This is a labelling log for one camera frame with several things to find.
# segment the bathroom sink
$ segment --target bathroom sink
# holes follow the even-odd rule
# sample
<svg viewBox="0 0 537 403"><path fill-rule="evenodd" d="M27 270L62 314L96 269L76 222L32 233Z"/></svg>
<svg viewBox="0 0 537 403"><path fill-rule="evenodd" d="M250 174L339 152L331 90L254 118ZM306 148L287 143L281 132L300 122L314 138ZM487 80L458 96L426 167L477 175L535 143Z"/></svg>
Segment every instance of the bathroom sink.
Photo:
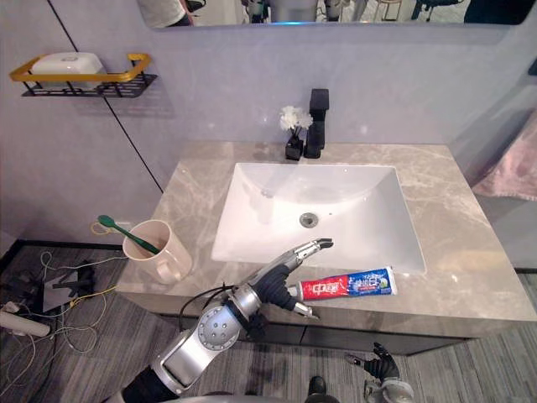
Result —
<svg viewBox="0 0 537 403"><path fill-rule="evenodd" d="M315 238L334 246L305 265L425 272L395 168L379 165L235 165L211 257L268 263Z"/></svg>

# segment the mug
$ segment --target mug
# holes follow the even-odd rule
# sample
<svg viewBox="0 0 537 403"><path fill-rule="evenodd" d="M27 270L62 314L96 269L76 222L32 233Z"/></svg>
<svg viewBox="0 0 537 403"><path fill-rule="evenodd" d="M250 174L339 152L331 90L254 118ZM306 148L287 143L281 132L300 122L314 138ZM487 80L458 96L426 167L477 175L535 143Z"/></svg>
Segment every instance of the mug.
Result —
<svg viewBox="0 0 537 403"><path fill-rule="evenodd" d="M123 240L125 255L159 283L172 284L190 273L192 258L168 223L148 220L130 232L160 249L159 253L152 254L129 238Z"/></svg>

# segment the flower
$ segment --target flower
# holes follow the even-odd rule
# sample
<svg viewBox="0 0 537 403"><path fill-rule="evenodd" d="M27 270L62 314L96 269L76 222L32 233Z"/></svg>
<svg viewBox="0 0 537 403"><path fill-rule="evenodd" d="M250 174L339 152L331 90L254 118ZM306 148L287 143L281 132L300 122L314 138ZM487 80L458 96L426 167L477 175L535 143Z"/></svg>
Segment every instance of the flower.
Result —
<svg viewBox="0 0 537 403"><path fill-rule="evenodd" d="M301 107L282 107L280 112L279 126L282 130L291 130L295 133L296 128L308 128L313 123L313 118Z"/></svg>
<svg viewBox="0 0 537 403"><path fill-rule="evenodd" d="M297 120L299 126L301 126L302 128L308 128L313 123L313 118L311 117L311 115L302 110Z"/></svg>

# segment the robotic hand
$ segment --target robotic hand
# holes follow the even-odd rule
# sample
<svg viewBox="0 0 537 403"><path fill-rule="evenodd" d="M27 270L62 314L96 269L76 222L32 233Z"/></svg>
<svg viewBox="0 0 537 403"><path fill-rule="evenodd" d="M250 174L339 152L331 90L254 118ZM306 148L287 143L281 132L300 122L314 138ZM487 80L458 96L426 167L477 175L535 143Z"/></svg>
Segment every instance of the robotic hand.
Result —
<svg viewBox="0 0 537 403"><path fill-rule="evenodd" d="M211 361L230 348L241 328L248 328L263 303L271 303L305 317L315 317L309 306L289 294L289 274L312 254L330 248L329 238L316 239L293 248L211 303L197 325L185 330L109 403L155 402L176 399L189 389Z"/></svg>
<svg viewBox="0 0 537 403"><path fill-rule="evenodd" d="M412 403L414 392L409 384L399 377L399 368L394 357L380 343L375 343L373 352L378 359L365 360L356 355L346 354L350 364L362 367L366 372L380 380L380 383L366 380L363 397L367 403Z"/></svg>

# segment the wall shelf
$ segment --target wall shelf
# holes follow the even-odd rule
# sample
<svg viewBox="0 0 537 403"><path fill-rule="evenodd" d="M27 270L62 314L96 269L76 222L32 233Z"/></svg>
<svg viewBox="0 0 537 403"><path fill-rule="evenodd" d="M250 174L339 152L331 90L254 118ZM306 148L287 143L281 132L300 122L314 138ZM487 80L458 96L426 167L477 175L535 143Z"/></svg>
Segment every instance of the wall shelf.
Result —
<svg viewBox="0 0 537 403"><path fill-rule="evenodd" d="M32 74L31 69L41 55L24 63L9 73L13 81L22 82L27 91L23 97L139 97L157 78L155 74L147 74L143 70L151 62L151 56L144 53L131 53L127 57L133 68L123 73L108 74ZM73 82L99 81L94 88L79 88ZM65 87L50 88L44 82L65 83Z"/></svg>

